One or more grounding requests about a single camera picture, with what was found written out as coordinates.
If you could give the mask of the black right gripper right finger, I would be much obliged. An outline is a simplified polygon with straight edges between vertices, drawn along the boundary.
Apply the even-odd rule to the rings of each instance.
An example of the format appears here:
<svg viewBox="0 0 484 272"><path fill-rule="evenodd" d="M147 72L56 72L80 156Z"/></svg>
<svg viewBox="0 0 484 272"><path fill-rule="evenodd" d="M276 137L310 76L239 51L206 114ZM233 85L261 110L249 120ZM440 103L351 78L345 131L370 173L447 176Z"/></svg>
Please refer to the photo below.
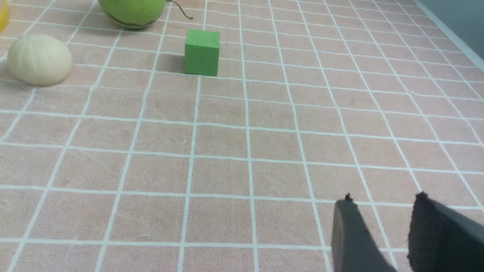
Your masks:
<svg viewBox="0 0 484 272"><path fill-rule="evenodd" d="M414 272L482 272L484 227L420 192L411 214L408 260Z"/></svg>

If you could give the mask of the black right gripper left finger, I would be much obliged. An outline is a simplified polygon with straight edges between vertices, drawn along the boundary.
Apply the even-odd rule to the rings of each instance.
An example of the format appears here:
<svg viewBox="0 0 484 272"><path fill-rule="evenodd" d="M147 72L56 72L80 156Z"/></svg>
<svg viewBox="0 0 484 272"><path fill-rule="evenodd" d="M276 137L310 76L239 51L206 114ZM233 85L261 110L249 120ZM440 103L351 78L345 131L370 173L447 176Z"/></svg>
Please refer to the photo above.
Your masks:
<svg viewBox="0 0 484 272"><path fill-rule="evenodd" d="M336 272L396 271L382 255L349 193L334 205L331 249Z"/></svg>

